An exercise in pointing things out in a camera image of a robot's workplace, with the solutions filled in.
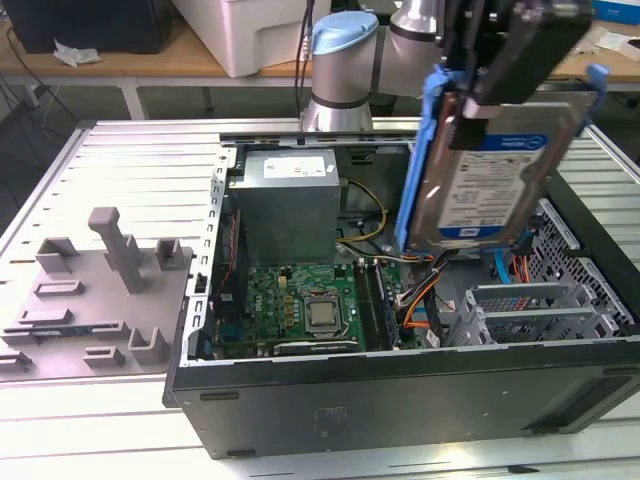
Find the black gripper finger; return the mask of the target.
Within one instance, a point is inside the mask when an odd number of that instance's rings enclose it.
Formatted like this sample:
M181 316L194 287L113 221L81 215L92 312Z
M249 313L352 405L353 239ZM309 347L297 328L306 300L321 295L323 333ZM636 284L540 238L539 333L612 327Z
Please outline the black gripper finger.
M482 70L482 99L456 89L450 146L470 149L484 137L491 108L522 104L562 62L592 23L590 1L493 1L494 40Z
M494 40L493 1L443 1L440 70L463 95L482 99L482 70Z

